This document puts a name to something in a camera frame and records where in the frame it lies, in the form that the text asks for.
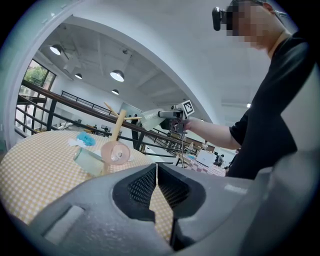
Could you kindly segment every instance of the pink tape roll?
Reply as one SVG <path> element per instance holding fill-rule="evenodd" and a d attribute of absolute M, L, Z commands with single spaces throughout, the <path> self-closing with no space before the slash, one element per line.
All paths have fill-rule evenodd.
<path fill-rule="evenodd" d="M 109 165 L 123 165 L 130 158 L 130 149 L 118 141 L 110 141 L 101 148 L 101 157 Z"/>

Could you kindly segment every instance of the checkered tablecloth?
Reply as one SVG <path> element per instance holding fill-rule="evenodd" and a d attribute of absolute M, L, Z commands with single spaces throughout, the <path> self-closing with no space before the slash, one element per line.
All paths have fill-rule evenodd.
<path fill-rule="evenodd" d="M 78 146 L 69 146 L 70 138 L 76 139 L 77 131 L 46 131 L 17 143 L 3 158 L 0 165 L 0 195 L 5 208 L 29 224 L 48 204 L 90 179 L 73 160 Z M 96 141 L 87 150 L 100 150 L 108 139 L 92 135 Z M 153 162 L 135 149 L 134 160 L 123 165 L 110 165 L 115 173 Z M 150 203 L 155 212 L 155 228 L 167 241 L 170 239 L 173 212 L 156 186 Z"/>

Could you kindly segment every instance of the man's hand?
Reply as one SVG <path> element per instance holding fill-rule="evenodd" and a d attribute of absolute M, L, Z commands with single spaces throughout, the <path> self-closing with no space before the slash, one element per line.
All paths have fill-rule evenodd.
<path fill-rule="evenodd" d="M 192 116 L 189 116 L 183 123 L 185 130 L 194 132 L 218 147 L 230 150 L 236 150 L 241 147 L 232 137 L 228 126 L 208 123 Z"/>

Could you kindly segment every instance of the ceiling light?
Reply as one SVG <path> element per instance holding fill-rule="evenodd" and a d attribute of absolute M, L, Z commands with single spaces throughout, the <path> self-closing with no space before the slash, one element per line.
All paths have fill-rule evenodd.
<path fill-rule="evenodd" d="M 76 78 L 82 79 L 82 75 L 80 73 L 74 75 Z"/>
<path fill-rule="evenodd" d="M 119 91 L 117 89 L 112 90 L 115 95 L 119 95 Z"/>
<path fill-rule="evenodd" d="M 53 51 L 56 55 L 60 55 L 62 52 L 62 47 L 59 44 L 54 44 L 50 46 L 50 50 Z"/>
<path fill-rule="evenodd" d="M 114 70 L 110 73 L 113 79 L 123 82 L 125 80 L 125 74 L 121 70 Z"/>

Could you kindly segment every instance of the white wall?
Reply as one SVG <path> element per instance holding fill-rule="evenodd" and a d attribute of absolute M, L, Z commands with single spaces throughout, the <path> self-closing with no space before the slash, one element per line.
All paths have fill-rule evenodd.
<path fill-rule="evenodd" d="M 82 82 L 77 78 L 70 81 L 59 76 L 58 81 L 54 81 L 51 91 L 59 95 L 61 95 L 62 91 L 65 91 L 103 108 L 106 108 L 104 102 L 107 102 L 116 112 L 120 111 L 121 105 L 124 102 L 115 94 L 111 94 L 88 83 Z"/>

